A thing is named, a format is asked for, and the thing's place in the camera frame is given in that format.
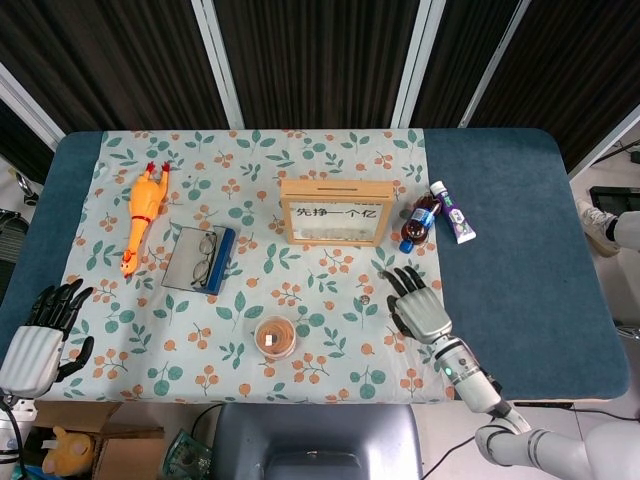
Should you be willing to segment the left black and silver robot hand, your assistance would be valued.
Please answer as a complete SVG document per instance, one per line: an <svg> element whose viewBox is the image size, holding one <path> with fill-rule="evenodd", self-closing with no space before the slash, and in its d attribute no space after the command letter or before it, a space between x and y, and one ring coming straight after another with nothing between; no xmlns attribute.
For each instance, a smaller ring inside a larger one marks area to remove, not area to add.
<svg viewBox="0 0 640 480"><path fill-rule="evenodd" d="M76 279L45 288L32 305L24 325L14 334L1 366L1 395L18 399L36 399L55 383L81 370L94 348L87 336L80 353L72 361L61 363L66 341L84 302L91 296Z"/></svg>

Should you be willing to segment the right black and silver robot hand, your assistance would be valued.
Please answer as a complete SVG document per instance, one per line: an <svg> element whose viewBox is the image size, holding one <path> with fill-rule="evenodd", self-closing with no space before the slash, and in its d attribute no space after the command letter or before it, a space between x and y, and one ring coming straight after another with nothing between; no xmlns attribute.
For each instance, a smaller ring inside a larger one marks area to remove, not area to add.
<svg viewBox="0 0 640 480"><path fill-rule="evenodd" d="M429 345L451 333L452 321L442 303L412 267L384 270L381 275L395 291L387 297L387 306L404 336Z"/></svg>

